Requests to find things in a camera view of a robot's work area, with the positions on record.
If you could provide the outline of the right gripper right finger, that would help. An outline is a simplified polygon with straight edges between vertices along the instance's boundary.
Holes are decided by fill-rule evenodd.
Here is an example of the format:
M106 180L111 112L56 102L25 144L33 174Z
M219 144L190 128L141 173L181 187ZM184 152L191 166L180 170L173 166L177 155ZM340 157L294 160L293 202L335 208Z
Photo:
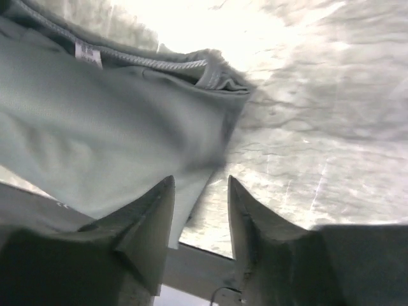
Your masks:
M246 305L406 305L407 226L310 230L228 180L233 257Z

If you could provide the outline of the dark grey t shirt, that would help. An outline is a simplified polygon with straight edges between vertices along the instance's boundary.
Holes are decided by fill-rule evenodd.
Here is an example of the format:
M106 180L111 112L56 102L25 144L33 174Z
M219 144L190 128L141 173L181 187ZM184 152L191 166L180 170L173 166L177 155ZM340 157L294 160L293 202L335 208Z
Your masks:
M211 51L138 50L1 3L1 164L95 219L172 175L171 248L250 95Z

